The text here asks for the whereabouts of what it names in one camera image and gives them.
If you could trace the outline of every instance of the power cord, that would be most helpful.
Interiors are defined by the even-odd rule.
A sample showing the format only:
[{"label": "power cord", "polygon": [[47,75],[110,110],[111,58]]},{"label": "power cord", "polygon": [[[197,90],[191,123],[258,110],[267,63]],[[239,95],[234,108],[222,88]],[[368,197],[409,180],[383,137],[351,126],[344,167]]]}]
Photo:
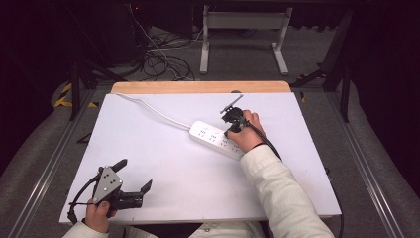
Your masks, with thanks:
[{"label": "power cord", "polygon": [[89,182],[87,182],[84,187],[77,193],[76,197],[74,198],[73,202],[71,202],[70,205],[70,209],[67,212],[67,218],[71,221],[71,223],[74,225],[75,223],[77,223],[77,217],[76,214],[74,213],[74,207],[80,203],[77,203],[77,200],[80,198],[80,196],[84,193],[84,191],[94,182],[98,181],[102,175],[102,170],[103,168],[99,168],[99,173],[94,177],[91,178]]},{"label": "power cord", "polygon": [[145,81],[152,78],[154,80],[158,80],[158,77],[166,73],[167,70],[173,72],[173,81],[180,81],[184,79],[195,80],[195,75],[191,67],[184,59],[173,56],[166,56],[164,59],[162,56],[156,54],[155,52],[147,51],[143,73],[148,77],[140,79],[140,81]]},{"label": "power cord", "polygon": [[177,125],[179,125],[179,126],[182,126],[182,127],[184,127],[185,129],[187,129],[187,130],[189,130],[189,129],[191,128],[191,127],[190,127],[190,126],[188,126],[188,125],[185,125],[185,124],[183,124],[183,123],[180,123],[180,122],[178,122],[178,121],[176,121],[176,120],[173,120],[173,119],[171,119],[171,118],[169,118],[169,117],[165,116],[164,114],[162,114],[162,113],[160,113],[159,111],[157,111],[156,109],[154,109],[152,106],[150,106],[150,104],[149,104],[149,103],[147,103],[146,101],[144,101],[144,100],[142,100],[142,99],[138,99],[138,98],[130,97],[130,96],[124,95],[124,94],[122,94],[122,93],[114,93],[114,94],[119,95],[119,96],[121,96],[121,97],[123,97],[123,98],[126,98],[126,99],[128,99],[128,100],[130,100],[130,101],[134,101],[134,102],[141,102],[141,103],[143,103],[145,106],[149,107],[152,111],[154,111],[154,113],[156,113],[157,115],[159,115],[159,116],[163,117],[164,119],[166,119],[166,120],[168,120],[168,121],[170,121],[170,122],[172,122],[172,123],[175,123],[175,124],[177,124]]},{"label": "power cord", "polygon": [[201,36],[202,32],[203,32],[203,29],[201,29],[198,32],[197,37],[195,37],[195,39],[193,41],[191,41],[191,40],[186,40],[186,41],[176,41],[176,40],[166,41],[166,40],[164,40],[159,44],[161,47],[167,46],[167,45],[173,45],[173,44],[177,44],[177,43],[182,43],[182,42],[183,42],[183,44],[181,44],[179,46],[176,46],[176,47],[160,48],[160,49],[162,51],[176,50],[176,49],[187,49],[187,48],[191,47],[192,45],[194,45],[196,42],[200,42],[200,40],[198,40],[198,38]]},{"label": "power cord", "polygon": [[[325,174],[329,177],[330,176],[330,169],[328,168],[324,168],[325,169]],[[344,213],[343,213],[343,207],[342,207],[342,203],[340,201],[339,196],[337,195],[336,190],[334,189],[333,185],[331,184],[331,188],[333,189],[334,195],[337,198],[337,202],[339,203],[339,207],[340,210],[342,212],[342,214],[340,215],[340,232],[339,232],[339,238],[343,237],[343,233],[344,233]]]}]

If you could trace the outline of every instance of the metal frame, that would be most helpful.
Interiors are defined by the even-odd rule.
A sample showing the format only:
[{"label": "metal frame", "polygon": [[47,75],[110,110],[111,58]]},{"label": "metal frame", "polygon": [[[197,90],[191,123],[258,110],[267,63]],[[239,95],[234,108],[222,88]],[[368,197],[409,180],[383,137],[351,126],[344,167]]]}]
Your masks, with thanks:
[{"label": "metal frame", "polygon": [[50,186],[50,183],[53,180],[53,176],[55,175],[55,172],[58,169],[62,158],[64,157],[67,145],[80,121],[80,118],[83,116],[84,111],[89,105],[93,94],[94,90],[88,90],[83,96],[80,112],[74,117],[74,120],[68,122],[68,125],[65,128],[65,131],[61,136],[61,139],[59,140],[55,151],[52,153],[47,167],[44,169],[43,174],[41,175],[38,182],[35,184],[31,196],[28,198],[27,203],[22,209],[21,214],[19,215],[18,219],[15,222],[15,225],[13,226],[12,230],[8,235],[8,238],[24,237],[25,232],[32,221],[32,218],[35,216],[35,213],[38,207],[40,206]]},{"label": "metal frame", "polygon": [[208,12],[208,6],[203,10],[203,46],[201,48],[200,73],[206,74],[210,43],[208,41],[209,29],[280,29],[276,43],[272,49],[277,59],[282,75],[288,75],[288,69],[281,53],[287,26],[290,21],[292,8],[285,13],[239,13],[239,12]]},{"label": "metal frame", "polygon": [[379,214],[380,219],[382,220],[383,226],[385,227],[386,232],[389,237],[404,237],[401,228],[398,225],[398,222],[393,215],[391,208],[389,207],[388,202],[383,194],[382,188],[376,180],[370,166],[368,165],[368,160],[365,157],[365,154],[360,147],[358,140],[356,139],[355,134],[353,133],[352,128],[349,123],[345,122],[342,118],[341,109],[339,108],[339,102],[333,92],[327,92],[327,98],[330,102],[330,105],[333,107],[334,112],[337,116],[337,120],[340,122],[340,125],[343,129],[344,134],[350,145],[350,150],[352,151],[353,158],[356,166],[361,173],[362,179],[365,182],[367,191],[370,194],[370,198],[373,201],[374,206],[376,207],[377,213]]}]

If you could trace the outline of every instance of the power strip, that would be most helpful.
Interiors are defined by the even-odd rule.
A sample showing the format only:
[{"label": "power strip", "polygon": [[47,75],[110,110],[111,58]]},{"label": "power strip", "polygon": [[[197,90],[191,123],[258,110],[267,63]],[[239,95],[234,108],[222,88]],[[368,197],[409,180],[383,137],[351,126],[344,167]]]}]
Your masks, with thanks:
[{"label": "power strip", "polygon": [[237,161],[244,155],[237,144],[226,138],[224,131],[201,121],[192,124],[189,138]]}]

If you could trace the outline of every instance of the black cable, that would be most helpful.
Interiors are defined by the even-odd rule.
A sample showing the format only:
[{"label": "black cable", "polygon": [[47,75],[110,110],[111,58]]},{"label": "black cable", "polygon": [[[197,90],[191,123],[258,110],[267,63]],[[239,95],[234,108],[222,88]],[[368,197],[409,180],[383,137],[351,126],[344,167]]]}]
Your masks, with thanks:
[{"label": "black cable", "polygon": [[278,158],[281,160],[281,156],[278,153],[277,149],[262,131],[260,131],[257,127],[251,124],[250,121],[245,121],[244,125],[251,127],[266,142],[266,144],[272,149],[275,155],[278,156]]},{"label": "black cable", "polygon": [[[163,57],[154,52],[147,51],[146,57],[145,57],[145,65],[147,67],[143,68],[143,73],[147,75],[148,77],[140,79],[140,81],[148,80],[151,78],[154,78],[155,80],[157,80],[158,77],[163,75],[168,69],[171,69],[174,71],[175,73],[174,80],[184,80],[190,74],[192,75],[192,80],[195,80],[195,75],[193,71],[191,70],[191,67],[188,64],[188,62],[179,57],[173,57],[173,56]],[[185,75],[181,75],[181,70],[180,70],[181,67],[187,70]]]},{"label": "black cable", "polygon": [[[330,174],[330,170],[328,169],[328,168],[324,168],[325,169],[325,173],[327,174],[327,176]],[[333,189],[333,192],[334,192],[334,195],[336,196],[336,198],[337,198],[337,202],[339,203],[339,207],[340,207],[340,210],[341,210],[341,212],[342,212],[342,214],[340,215],[340,233],[339,233],[339,238],[342,238],[343,237],[343,232],[344,232],[344,213],[343,213],[343,206],[342,206],[342,203],[341,203],[341,201],[340,201],[340,198],[339,198],[339,196],[337,195],[337,192],[336,192],[336,190],[334,189],[334,187],[333,187],[333,185],[331,184],[331,188]]]},{"label": "black cable", "polygon": [[95,203],[93,203],[93,202],[76,202],[76,203],[71,202],[71,203],[69,203],[69,205],[72,205],[72,204],[74,204],[74,205],[93,205]]},{"label": "black cable", "polygon": [[[121,77],[127,77],[127,76],[130,76],[130,75],[132,75],[133,73],[135,73],[135,72],[139,71],[139,70],[140,70],[143,66],[144,66],[143,64],[138,63],[138,64],[137,64],[135,67],[133,67],[132,69],[129,69],[129,70],[125,71],[125,72],[115,73],[115,74],[117,74],[118,76],[121,76]],[[101,80],[106,80],[106,79],[108,79],[108,78],[109,78],[109,77],[107,77],[107,76],[105,76],[105,75],[103,75],[103,74],[96,74],[96,73],[94,73],[94,75],[95,75],[98,79],[101,79]]]},{"label": "black cable", "polygon": [[166,45],[170,44],[171,42],[174,42],[174,41],[177,41],[179,39],[182,39],[182,37],[180,37],[180,36],[178,36],[176,34],[172,34],[172,33],[162,33],[162,34],[158,34],[156,36],[164,35],[164,34],[166,34],[166,36],[163,38],[163,40],[160,40],[160,38],[157,37],[160,40],[160,43],[158,44],[159,47],[166,46]]},{"label": "black cable", "polygon": [[91,178],[89,182],[87,182],[84,187],[77,193],[76,197],[74,198],[73,202],[71,202],[70,205],[70,209],[67,212],[67,218],[71,221],[71,223],[73,223],[73,225],[75,223],[77,223],[77,217],[76,214],[74,213],[74,207],[78,204],[77,200],[80,198],[80,196],[84,193],[84,191],[94,182],[98,181],[99,178],[101,177],[102,173],[100,172],[98,175],[96,175],[94,178]]}]

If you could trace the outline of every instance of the dark background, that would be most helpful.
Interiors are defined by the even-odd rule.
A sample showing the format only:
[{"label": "dark background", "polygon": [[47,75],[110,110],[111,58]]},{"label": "dark background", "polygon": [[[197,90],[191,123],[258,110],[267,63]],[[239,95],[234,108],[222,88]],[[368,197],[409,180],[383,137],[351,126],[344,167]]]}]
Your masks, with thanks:
[{"label": "dark background", "polygon": [[[93,30],[88,34],[97,37],[95,46],[98,48],[92,49],[71,17],[62,15],[65,13],[62,8],[52,8],[51,2],[3,1],[0,4],[0,173],[3,173],[25,139],[53,112],[51,97],[57,87],[68,80],[66,76],[73,58],[89,57],[110,66],[118,60],[130,60],[130,51],[116,57],[120,52],[112,52],[103,44],[110,41],[107,34]],[[188,9],[194,9],[191,15],[200,16],[201,10],[196,9],[202,7]],[[420,195],[420,28],[415,10],[410,1],[391,0],[376,1],[358,9],[342,58],[352,71],[352,81],[371,127],[405,179]],[[296,28],[320,26],[322,30],[325,26],[337,26],[340,14],[342,11],[337,9],[315,11],[297,7],[290,25]],[[161,24],[162,19],[164,14],[156,24]],[[95,24],[87,20],[82,23]],[[190,22],[175,23],[191,25]],[[70,26],[64,29],[62,24]],[[65,36],[71,36],[72,41],[64,41]],[[127,36],[113,41],[120,46],[119,41],[132,39]]]}]

